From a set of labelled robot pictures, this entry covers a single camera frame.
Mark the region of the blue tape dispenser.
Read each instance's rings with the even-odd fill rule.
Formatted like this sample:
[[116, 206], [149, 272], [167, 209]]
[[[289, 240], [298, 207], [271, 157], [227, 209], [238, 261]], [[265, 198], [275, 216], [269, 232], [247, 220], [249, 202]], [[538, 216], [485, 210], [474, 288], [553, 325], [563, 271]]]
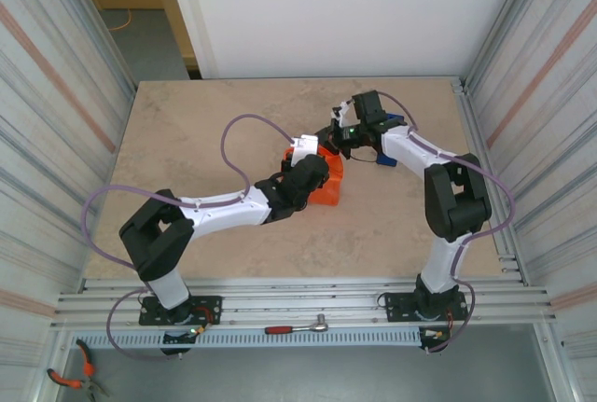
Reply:
[[[393, 113], [388, 113], [387, 114], [387, 119], [398, 119], [401, 122], [405, 121], [405, 118], [403, 115], [399, 115], [399, 114], [393, 114]], [[388, 167], [396, 167], [397, 165], [397, 160], [396, 159], [392, 159], [388, 156], [386, 156], [385, 154], [383, 154], [382, 152], [378, 152], [377, 153], [377, 157], [376, 157], [376, 163], [378, 165], [383, 165], [383, 166], [388, 166]]]

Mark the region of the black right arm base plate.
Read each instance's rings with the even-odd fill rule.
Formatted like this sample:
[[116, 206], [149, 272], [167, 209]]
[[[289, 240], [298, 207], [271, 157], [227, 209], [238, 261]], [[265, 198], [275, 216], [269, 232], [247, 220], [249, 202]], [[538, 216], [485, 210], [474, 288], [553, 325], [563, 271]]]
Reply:
[[408, 293], [386, 293], [383, 295], [387, 321], [398, 322], [447, 322], [448, 315], [455, 321], [464, 321], [468, 316], [465, 295], [460, 292], [426, 294], [415, 290]]

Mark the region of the orange wrapping paper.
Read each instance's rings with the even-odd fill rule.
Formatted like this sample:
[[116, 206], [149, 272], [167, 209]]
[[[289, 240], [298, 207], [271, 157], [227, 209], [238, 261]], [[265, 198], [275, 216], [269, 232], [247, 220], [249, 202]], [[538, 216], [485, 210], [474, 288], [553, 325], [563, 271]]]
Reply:
[[[317, 154], [326, 160], [329, 167], [329, 178], [321, 188], [316, 189], [308, 199], [308, 203], [335, 206], [340, 201], [340, 188], [344, 170], [340, 155], [327, 150], [324, 146], [318, 146]], [[290, 161], [292, 148], [289, 147], [283, 155], [281, 171], [291, 167]]]

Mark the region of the aluminium side rail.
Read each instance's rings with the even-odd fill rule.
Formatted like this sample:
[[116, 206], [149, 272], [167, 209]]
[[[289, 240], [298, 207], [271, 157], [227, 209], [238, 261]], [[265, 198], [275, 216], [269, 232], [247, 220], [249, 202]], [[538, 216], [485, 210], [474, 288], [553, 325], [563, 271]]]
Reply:
[[[492, 162], [489, 157], [489, 150], [482, 136], [478, 118], [475, 114], [473, 101], [464, 85], [464, 82], [456, 78], [451, 82], [452, 91], [455, 97], [456, 106], [461, 118], [463, 131], [467, 145], [474, 153], [481, 167], [493, 175], [497, 173], [493, 170]], [[490, 227], [494, 228], [507, 220], [509, 214], [509, 203], [505, 192], [494, 182], [487, 184], [488, 195], [493, 208], [493, 214], [490, 219]], [[509, 281], [519, 282], [528, 286], [528, 280], [525, 276], [524, 266], [519, 259], [519, 243], [517, 235], [511, 225], [497, 231], [493, 234], [493, 244], [496, 248], [498, 260], [501, 264], [501, 274]]]

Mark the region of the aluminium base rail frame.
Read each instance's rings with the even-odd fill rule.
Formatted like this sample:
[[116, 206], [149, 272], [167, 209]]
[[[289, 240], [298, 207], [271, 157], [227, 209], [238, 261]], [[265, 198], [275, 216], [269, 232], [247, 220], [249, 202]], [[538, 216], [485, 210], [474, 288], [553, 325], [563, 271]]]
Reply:
[[[472, 323], [517, 325], [551, 323], [548, 293], [507, 276], [472, 278], [465, 293], [476, 304]], [[333, 327], [368, 326], [386, 321], [382, 293], [411, 292], [411, 278], [230, 278], [189, 279], [194, 295], [220, 296], [220, 325], [232, 328], [291, 325], [325, 315]], [[62, 294], [50, 325], [54, 329], [99, 330], [107, 320], [122, 329], [138, 328], [141, 307], [131, 280], [89, 279], [78, 294]]]

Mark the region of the orange-handled pliers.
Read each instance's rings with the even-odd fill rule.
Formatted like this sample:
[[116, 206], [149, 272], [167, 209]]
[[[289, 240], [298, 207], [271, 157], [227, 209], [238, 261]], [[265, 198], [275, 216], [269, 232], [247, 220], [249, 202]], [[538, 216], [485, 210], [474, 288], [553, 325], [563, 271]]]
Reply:
[[90, 402], [97, 402], [97, 393], [109, 397], [108, 392], [94, 379], [95, 366], [92, 362], [91, 351], [88, 345], [83, 340], [77, 339], [76, 346], [81, 351], [83, 357], [83, 377], [81, 379], [67, 379], [52, 368], [47, 369], [48, 377], [61, 387], [83, 391]]

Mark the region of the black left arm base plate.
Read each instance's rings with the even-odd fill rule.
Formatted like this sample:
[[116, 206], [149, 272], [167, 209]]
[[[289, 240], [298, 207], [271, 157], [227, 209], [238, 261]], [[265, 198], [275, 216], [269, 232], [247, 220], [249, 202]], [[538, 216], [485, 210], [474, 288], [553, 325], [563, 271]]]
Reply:
[[190, 296], [181, 305], [165, 309], [155, 296], [141, 299], [140, 326], [219, 325], [223, 298]]

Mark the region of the white door frame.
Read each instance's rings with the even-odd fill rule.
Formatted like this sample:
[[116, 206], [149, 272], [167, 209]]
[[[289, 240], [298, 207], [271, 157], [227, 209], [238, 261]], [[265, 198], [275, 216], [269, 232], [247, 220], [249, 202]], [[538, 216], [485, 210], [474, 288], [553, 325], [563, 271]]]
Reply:
[[220, 73], [201, 10], [200, 0], [177, 0], [187, 35], [203, 79], [219, 79]]

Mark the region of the red-handled ratchet wrench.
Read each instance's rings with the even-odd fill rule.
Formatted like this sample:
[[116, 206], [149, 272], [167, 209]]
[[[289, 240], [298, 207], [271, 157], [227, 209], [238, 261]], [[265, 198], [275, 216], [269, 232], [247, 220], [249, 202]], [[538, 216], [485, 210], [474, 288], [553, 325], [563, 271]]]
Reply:
[[326, 317], [320, 313], [316, 321], [308, 326], [267, 326], [264, 328], [266, 335], [288, 335], [297, 332], [327, 332]]

